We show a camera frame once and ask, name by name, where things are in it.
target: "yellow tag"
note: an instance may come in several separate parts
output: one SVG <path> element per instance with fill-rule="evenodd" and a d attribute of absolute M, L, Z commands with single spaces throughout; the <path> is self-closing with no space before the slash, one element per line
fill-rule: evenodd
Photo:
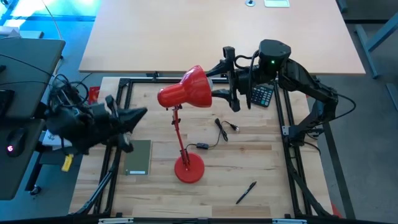
<path fill-rule="evenodd" d="M 63 166 L 61 168 L 62 171 L 68 172 L 70 168 L 70 164 L 72 164 L 73 154 L 69 154 L 65 156 L 65 162 L 63 162 Z"/>

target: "computer mouse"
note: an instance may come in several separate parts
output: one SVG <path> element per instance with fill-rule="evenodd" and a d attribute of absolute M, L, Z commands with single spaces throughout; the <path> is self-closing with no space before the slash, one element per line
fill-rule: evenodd
<path fill-rule="evenodd" d="M 27 131 L 18 128 L 11 131 L 7 136 L 6 152 L 9 157 L 17 157 L 24 152 Z"/>

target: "black pen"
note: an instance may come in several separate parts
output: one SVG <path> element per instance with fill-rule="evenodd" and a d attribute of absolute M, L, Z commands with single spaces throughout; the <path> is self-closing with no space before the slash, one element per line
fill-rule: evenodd
<path fill-rule="evenodd" d="M 257 181 L 254 181 L 253 183 L 251 183 L 250 187 L 243 193 L 243 195 L 238 199 L 238 201 L 236 202 L 235 205 L 237 205 L 239 202 L 242 201 L 242 199 L 244 198 L 244 196 L 246 196 L 250 190 L 256 185 Z"/>

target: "light wood desk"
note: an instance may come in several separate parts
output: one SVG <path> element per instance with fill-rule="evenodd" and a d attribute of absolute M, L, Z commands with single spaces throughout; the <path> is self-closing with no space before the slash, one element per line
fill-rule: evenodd
<path fill-rule="evenodd" d="M 109 94 L 116 97 L 118 83 L 119 78 L 103 78 L 98 100 L 104 101 Z M 172 112 L 166 111 L 157 102 L 157 91 L 163 86 L 165 84 L 133 86 L 130 108 L 148 107 L 147 114 L 133 132 L 133 139 L 152 140 L 150 175 L 124 175 L 125 153 L 122 152 L 113 214 L 123 212 L 124 216 L 172 218 L 275 218 L 283 217 L 285 213 L 293 214 L 275 98 L 268 108 L 253 105 L 249 111 L 245 97 L 240 97 L 241 111 L 238 113 L 232 112 L 227 102 L 220 98 L 213 98 L 211 108 L 194 108 L 184 104 L 179 112 L 184 145 L 197 142 L 214 144 L 219 132 L 214 123 L 216 118 L 238 125 L 240 132 L 225 126 L 228 142 L 221 138 L 220 143 L 209 150 L 189 147 L 189 151 L 203 158 L 205 174 L 195 184 L 183 184 L 174 174 L 179 145 L 171 125 Z M 215 88 L 227 87 L 215 85 Z M 309 113 L 306 97 L 295 92 L 290 94 L 290 100 L 295 122 L 298 123 Z M 311 139 L 306 141 L 316 144 Z M 77 211 L 97 187 L 104 151 L 104 146 L 97 146 L 83 158 L 71 212 Z M 319 153 L 311 146 L 301 147 L 301 152 L 308 187 L 331 213 Z M 255 180 L 257 185 L 239 205 L 235 205 Z M 102 208 L 105 207 L 106 194 L 107 191 Z M 298 197 L 304 211 L 301 194 Z"/>
<path fill-rule="evenodd" d="M 103 0 L 81 72 L 180 73 L 205 70 L 222 48 L 251 56 L 263 39 L 291 46 L 312 75 L 364 75 L 335 0 L 291 1 L 290 8 L 244 0 Z M 242 60 L 242 65 L 249 65 Z"/>

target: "red desk lamp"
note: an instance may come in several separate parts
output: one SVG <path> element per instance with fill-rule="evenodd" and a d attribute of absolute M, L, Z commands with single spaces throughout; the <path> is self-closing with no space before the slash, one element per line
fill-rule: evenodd
<path fill-rule="evenodd" d="M 211 88 L 205 71 L 197 65 L 185 73 L 177 84 L 161 89 L 157 94 L 157 101 L 165 108 L 173 107 L 172 125 L 175 126 L 180 142 L 181 156 L 175 161 L 175 175 L 184 183 L 192 184 L 201 179 L 205 172 L 205 164 L 198 154 L 187 152 L 181 140 L 178 110 L 182 103 L 189 103 L 200 108 L 211 106 Z"/>

